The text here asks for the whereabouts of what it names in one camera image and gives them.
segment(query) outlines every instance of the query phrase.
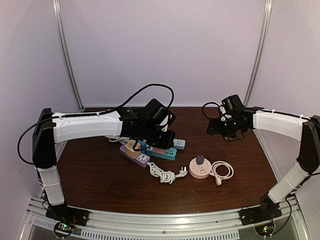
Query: white power cord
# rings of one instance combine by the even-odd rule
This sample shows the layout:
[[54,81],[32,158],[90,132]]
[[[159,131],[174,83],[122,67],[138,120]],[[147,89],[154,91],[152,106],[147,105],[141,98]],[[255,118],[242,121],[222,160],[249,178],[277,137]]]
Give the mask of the white power cord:
[[187,175],[187,167],[181,167],[181,170],[179,171],[179,174],[175,174],[172,171],[164,171],[161,168],[159,168],[156,164],[153,162],[148,162],[148,165],[150,167],[150,174],[156,178],[160,178],[160,183],[168,183],[172,184],[175,179],[177,178],[183,178]]
[[124,137],[124,136],[105,136],[105,137],[109,139],[110,143],[119,142],[122,145],[125,145],[130,141],[129,137]]
[[[219,166],[225,166],[228,169],[228,174],[225,176],[219,175],[217,173],[217,168]],[[226,161],[215,161],[214,163],[212,163],[210,175],[215,177],[215,183],[217,186],[220,186],[223,180],[232,178],[234,173],[234,168]]]

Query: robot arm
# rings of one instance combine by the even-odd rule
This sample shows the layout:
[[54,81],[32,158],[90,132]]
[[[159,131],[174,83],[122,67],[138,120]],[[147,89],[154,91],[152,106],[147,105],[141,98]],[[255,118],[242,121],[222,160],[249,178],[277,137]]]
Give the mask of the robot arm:
[[258,129],[301,142],[297,162],[283,179],[260,199],[261,206],[240,212],[243,225],[269,220],[271,215],[281,215],[278,210],[279,202],[298,190],[320,165],[320,117],[295,116],[260,107],[248,108],[242,104],[238,95],[222,100],[219,115],[210,119],[208,134],[222,135],[229,140],[236,138],[237,131],[244,133],[248,129]]
[[54,216],[65,221],[70,216],[85,217],[85,213],[77,217],[78,213],[67,207],[57,169],[56,143],[96,136],[121,136],[169,149],[174,146],[175,133],[167,128],[174,120],[175,115],[156,99],[134,110],[121,107],[104,112],[63,114],[44,109],[38,121],[44,122],[35,128],[32,136],[32,160]]

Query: white wall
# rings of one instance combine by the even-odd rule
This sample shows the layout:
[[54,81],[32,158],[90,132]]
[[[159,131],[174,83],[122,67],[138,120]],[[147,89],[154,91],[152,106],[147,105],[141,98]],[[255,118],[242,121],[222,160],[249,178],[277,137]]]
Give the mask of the white wall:
[[[68,0],[61,11],[84,106],[115,106],[148,83],[174,106],[245,97],[264,0]],[[130,105],[170,92],[146,90]]]
[[[320,2],[273,1],[269,35],[250,106],[320,115]],[[264,132],[281,175],[296,161],[298,142]],[[319,239],[320,177],[312,177],[297,197],[313,240]]]
[[[20,134],[43,108],[76,112],[56,31],[52,1],[0,0],[0,239],[16,239],[31,196],[35,169],[19,160]],[[22,154],[31,160],[31,135]]]

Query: wooden tabletop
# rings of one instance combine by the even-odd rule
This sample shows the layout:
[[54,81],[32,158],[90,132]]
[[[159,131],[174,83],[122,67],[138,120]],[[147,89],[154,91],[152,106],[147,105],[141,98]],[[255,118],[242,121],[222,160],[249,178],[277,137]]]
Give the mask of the wooden tabletop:
[[[86,112],[102,108],[87,109]],[[186,140],[176,160],[151,157],[165,171],[179,173],[191,159],[204,155],[211,163],[222,160],[234,168],[234,176],[216,186],[212,176],[195,179],[190,174],[173,184],[160,179],[120,154],[120,143],[106,137],[68,141],[58,162],[67,204],[86,209],[132,214],[203,213],[259,204],[276,178],[253,131],[244,140],[226,141],[206,133],[208,120],[199,107],[173,107],[176,120],[170,129]],[[215,108],[209,108],[212,116]],[[226,169],[218,168],[219,174]]]

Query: round power strip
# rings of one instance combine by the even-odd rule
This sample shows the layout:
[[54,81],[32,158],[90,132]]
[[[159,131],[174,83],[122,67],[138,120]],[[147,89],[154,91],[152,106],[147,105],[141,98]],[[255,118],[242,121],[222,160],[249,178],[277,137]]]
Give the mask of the round power strip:
[[190,161],[189,173],[195,179],[205,179],[209,176],[211,171],[211,163],[208,159],[204,159],[203,164],[197,164],[197,158],[195,157]]

